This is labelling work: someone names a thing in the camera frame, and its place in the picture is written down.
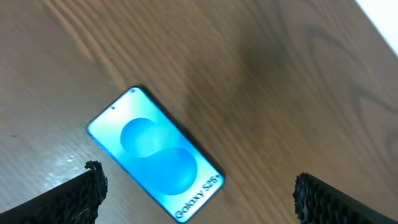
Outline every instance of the blue smartphone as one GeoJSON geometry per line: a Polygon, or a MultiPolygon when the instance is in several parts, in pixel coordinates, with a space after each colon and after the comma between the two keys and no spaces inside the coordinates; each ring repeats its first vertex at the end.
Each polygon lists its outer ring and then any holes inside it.
{"type": "Polygon", "coordinates": [[[87,127],[89,135],[179,223],[224,184],[196,141],[143,86],[134,86],[87,127]]]}

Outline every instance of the phone wallpaper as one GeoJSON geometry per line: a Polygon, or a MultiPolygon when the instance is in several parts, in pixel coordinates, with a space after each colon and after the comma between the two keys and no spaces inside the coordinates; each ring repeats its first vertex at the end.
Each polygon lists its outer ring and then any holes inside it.
{"type": "Polygon", "coordinates": [[[92,121],[88,132],[179,222],[223,184],[218,171],[138,87],[92,121]]]}

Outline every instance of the phone screen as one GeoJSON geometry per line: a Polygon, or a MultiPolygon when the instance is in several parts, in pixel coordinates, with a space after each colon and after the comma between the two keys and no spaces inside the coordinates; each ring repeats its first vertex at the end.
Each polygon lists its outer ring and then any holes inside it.
{"type": "Polygon", "coordinates": [[[88,132],[180,223],[224,184],[224,177],[141,87],[112,103],[88,132]]]}

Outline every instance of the wood grain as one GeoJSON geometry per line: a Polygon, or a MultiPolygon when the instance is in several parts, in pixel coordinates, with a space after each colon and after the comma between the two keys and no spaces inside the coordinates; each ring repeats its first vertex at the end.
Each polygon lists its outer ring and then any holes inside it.
{"type": "Polygon", "coordinates": [[[97,223],[174,221],[85,133],[146,85],[216,158],[192,223],[298,223],[309,172],[398,219],[398,63],[354,1],[3,0],[0,212],[103,162],[97,223]]]}

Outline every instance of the wooden surface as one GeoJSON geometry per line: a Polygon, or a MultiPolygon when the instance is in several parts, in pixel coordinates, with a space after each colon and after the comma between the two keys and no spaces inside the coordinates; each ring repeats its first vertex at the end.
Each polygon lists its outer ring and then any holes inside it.
{"type": "Polygon", "coordinates": [[[174,221],[85,131],[145,84],[226,171],[191,223],[298,223],[309,172],[398,219],[398,61],[347,0],[2,0],[0,212],[102,161],[97,223],[174,221]]]}

